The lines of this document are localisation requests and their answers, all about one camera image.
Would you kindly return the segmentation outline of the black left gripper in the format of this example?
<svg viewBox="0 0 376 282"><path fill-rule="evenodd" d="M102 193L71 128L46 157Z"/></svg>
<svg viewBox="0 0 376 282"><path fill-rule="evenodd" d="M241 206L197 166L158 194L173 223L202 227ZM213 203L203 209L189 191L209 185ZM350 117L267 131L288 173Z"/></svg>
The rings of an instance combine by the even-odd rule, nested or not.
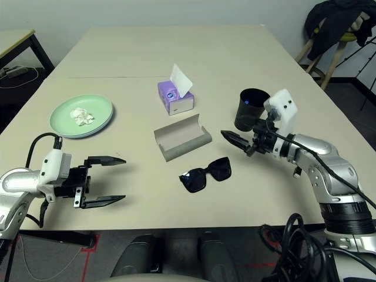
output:
<svg viewBox="0 0 376 282"><path fill-rule="evenodd" d="M73 206L81 209L104 207L124 199L125 195L101 196L86 201L89 192L90 176L88 170L92 165L115 166L125 164L126 160L112 156L88 156L83 165L70 168L68 178L54 188L56 197L73 198Z"/></svg>

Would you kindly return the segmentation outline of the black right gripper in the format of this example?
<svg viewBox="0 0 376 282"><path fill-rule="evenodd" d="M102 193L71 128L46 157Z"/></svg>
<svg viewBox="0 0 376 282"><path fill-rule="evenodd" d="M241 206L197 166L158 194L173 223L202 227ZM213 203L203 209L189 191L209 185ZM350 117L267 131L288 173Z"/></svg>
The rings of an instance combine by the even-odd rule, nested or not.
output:
<svg viewBox="0 0 376 282"><path fill-rule="evenodd" d="M253 126L252 145L248 140L230 130L221 130L220 132L229 143L241 149L247 156L252 156L255 152L261 154L273 152L277 140L276 131L277 128L274 127L273 122L258 119Z"/></svg>

